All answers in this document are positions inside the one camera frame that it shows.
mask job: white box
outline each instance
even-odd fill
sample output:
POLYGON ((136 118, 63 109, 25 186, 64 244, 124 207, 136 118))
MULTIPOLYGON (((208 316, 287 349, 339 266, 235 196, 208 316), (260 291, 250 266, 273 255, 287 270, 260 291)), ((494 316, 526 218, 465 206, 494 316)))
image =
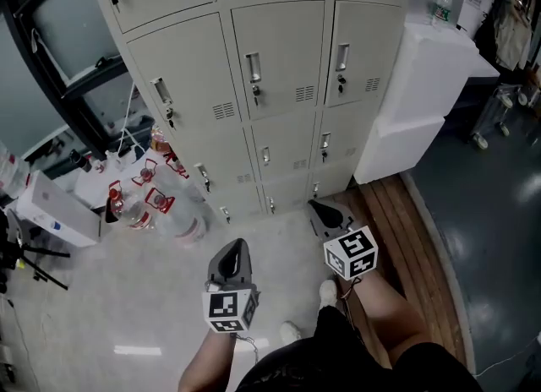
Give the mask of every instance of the white box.
POLYGON ((323 249, 327 265, 344 280, 363 275, 378 263, 378 244, 368 226, 325 242, 323 249))
POLYGON ((368 183, 417 165, 443 126, 443 117, 387 125, 376 119, 354 176, 368 183))
POLYGON ((99 215, 84 207, 41 171, 30 175, 28 188, 17 200, 17 214, 77 247, 101 240, 99 215))

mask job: person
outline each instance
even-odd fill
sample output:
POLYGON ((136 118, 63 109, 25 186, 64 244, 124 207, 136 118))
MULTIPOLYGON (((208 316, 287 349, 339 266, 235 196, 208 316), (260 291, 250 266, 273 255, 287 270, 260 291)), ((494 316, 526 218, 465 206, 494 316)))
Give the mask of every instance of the person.
MULTIPOLYGON (((301 339, 293 323, 284 323, 281 336, 289 345, 257 363, 237 391, 481 391, 459 361, 430 341, 419 314, 377 271, 363 275, 353 288, 392 370, 370 356, 356 330, 336 309, 336 284, 327 280, 320 288, 314 337, 301 339)), ((184 371, 178 392, 225 391, 235 342, 235 335, 210 331, 184 371)))

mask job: white sneaker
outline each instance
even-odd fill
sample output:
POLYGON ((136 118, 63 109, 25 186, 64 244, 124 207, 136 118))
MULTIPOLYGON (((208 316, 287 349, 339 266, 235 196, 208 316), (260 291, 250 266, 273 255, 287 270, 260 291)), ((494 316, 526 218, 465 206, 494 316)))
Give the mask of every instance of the white sneaker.
POLYGON ((338 290, 336 289, 335 281, 333 280, 324 280, 320 287, 320 297, 321 304, 320 309, 324 307, 335 307, 336 306, 336 294, 338 290))
POLYGON ((280 337, 284 346, 289 346, 301 339, 301 331, 291 321, 285 321, 280 326, 280 337))

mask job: cable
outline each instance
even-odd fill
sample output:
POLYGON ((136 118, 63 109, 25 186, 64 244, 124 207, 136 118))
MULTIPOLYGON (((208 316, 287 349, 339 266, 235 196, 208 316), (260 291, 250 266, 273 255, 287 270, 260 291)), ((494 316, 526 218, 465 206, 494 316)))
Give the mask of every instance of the cable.
POLYGON ((25 350, 26 350, 26 360, 28 361, 28 366, 30 367, 30 371, 32 372, 32 376, 34 377, 36 388, 38 392, 41 392, 40 384, 37 381, 36 372, 34 371, 34 367, 32 367, 32 362, 30 361, 30 352, 28 351, 28 346, 26 345, 25 334, 23 334, 23 328, 21 328, 20 326, 19 316, 17 315, 17 311, 15 310, 14 303, 11 301, 11 299, 6 299, 6 300, 8 301, 9 306, 14 311, 15 322, 17 323, 17 327, 19 328, 20 338, 23 341, 23 346, 25 347, 25 350))
POLYGON ((348 298, 349 298, 349 295, 351 294, 352 290, 353 290, 353 287, 355 287, 355 285, 357 285, 359 282, 361 282, 361 278, 357 277, 353 280, 352 284, 349 286, 349 288, 347 289, 347 291, 344 293, 343 296, 340 296, 340 298, 343 300, 343 301, 346 301, 348 298))
POLYGON ((235 338, 237 338, 240 341, 246 341, 246 342, 248 342, 249 344, 252 345, 252 347, 254 348, 254 354, 255 354, 255 364, 254 365, 257 365, 257 362, 260 361, 260 351, 257 348, 257 346, 255 345, 254 338, 250 338, 249 336, 244 338, 243 336, 240 336, 239 334, 235 334, 235 338))
POLYGON ((536 336, 535 338, 533 338, 532 340, 530 340, 527 345, 522 349, 520 350, 518 353, 515 353, 513 356, 511 357, 507 357, 507 359, 504 359, 503 361, 500 361, 500 362, 497 362, 497 363, 493 363, 492 365, 490 365, 489 367, 485 368, 481 373, 479 374, 473 374, 473 376, 475 378, 477 377, 481 377, 483 374, 485 374, 487 371, 489 371, 490 369, 494 368, 494 367, 497 367, 498 365, 501 365, 502 363, 504 362, 508 362, 510 361, 511 359, 514 359, 515 357, 517 357, 518 355, 521 355, 523 352, 525 352, 527 350, 527 348, 535 341, 535 340, 538 340, 539 341, 539 344, 541 344, 541 334, 539 334, 538 336, 536 336))
POLYGON ((120 149, 122 149, 122 142, 124 141, 124 129, 126 128, 126 123, 128 122, 129 107, 132 105, 132 96, 134 95, 134 91, 135 82, 132 83, 132 88, 129 91, 128 108, 126 108, 126 117, 124 118, 124 125, 122 126, 122 135, 120 136, 120 145, 118 146, 117 153, 120 152, 120 149))

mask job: wooden floor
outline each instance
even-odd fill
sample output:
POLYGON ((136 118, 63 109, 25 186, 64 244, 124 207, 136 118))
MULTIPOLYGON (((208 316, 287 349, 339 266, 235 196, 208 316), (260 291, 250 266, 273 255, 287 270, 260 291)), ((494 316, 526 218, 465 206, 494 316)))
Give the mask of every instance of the wooden floor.
MULTIPOLYGON (((369 225, 380 247, 378 271, 425 319, 433 342, 466 366, 462 333, 443 269, 429 234, 399 176, 332 196, 369 225)), ((341 282, 342 291, 349 284, 341 282)), ((384 367, 389 359, 366 319, 356 295, 348 299, 354 323, 372 356, 384 367)))

